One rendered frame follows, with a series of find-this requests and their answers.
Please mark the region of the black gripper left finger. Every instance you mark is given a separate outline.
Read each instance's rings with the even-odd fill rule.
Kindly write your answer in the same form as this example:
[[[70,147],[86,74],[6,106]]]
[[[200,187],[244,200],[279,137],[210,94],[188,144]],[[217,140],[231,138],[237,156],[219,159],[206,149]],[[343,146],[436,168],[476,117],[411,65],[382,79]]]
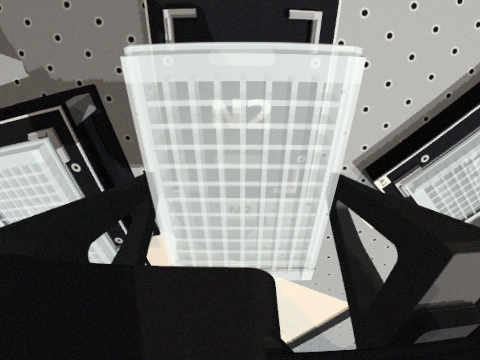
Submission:
[[[90,263],[90,245],[136,207],[111,264],[145,265],[156,217],[146,173],[0,227],[0,253]]]

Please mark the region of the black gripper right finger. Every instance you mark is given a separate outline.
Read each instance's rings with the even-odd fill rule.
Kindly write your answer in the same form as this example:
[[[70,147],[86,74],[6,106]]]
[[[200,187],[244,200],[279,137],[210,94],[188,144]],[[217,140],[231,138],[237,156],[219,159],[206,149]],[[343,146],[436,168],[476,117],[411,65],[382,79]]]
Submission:
[[[348,208],[397,249],[385,283]],[[480,227],[342,174],[329,218],[356,349],[385,347],[417,311],[474,304],[480,298]]]

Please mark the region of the grey perforated base plate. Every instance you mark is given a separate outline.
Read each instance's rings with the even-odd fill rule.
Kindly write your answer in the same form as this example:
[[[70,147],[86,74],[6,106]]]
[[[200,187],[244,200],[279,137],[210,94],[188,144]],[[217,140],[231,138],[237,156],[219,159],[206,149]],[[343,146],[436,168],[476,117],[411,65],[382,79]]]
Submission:
[[[480,82],[480,0],[342,0],[335,44],[366,57],[340,174],[381,191],[366,167]],[[134,177],[145,172],[120,56],[148,44],[144,0],[0,0],[0,109],[94,84]],[[348,208],[349,209],[349,208]],[[385,282],[397,250],[349,209]],[[347,302],[328,218],[311,280]],[[349,309],[288,344],[356,349]]]

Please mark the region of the white and grey plate washer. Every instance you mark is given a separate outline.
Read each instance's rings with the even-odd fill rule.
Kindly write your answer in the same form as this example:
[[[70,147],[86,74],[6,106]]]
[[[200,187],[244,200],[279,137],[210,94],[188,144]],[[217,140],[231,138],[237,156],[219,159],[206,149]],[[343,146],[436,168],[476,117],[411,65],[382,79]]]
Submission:
[[[478,310],[479,313],[480,313],[480,298],[479,298],[479,299],[476,301],[476,303],[474,303],[474,304],[475,304],[477,310]]]

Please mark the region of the white multi-well plate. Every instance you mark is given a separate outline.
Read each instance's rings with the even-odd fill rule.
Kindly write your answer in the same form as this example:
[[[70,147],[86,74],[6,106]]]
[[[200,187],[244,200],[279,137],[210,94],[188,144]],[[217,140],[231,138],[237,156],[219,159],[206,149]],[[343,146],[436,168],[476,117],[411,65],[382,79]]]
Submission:
[[[170,266],[252,267],[275,281],[311,280],[358,99],[362,49],[256,41],[124,47]]]
[[[49,137],[0,147],[0,227],[80,198],[85,195]],[[106,231],[90,245],[90,263],[111,264],[115,248]]]
[[[480,216],[480,125],[421,168],[403,184],[418,205],[467,223]]]

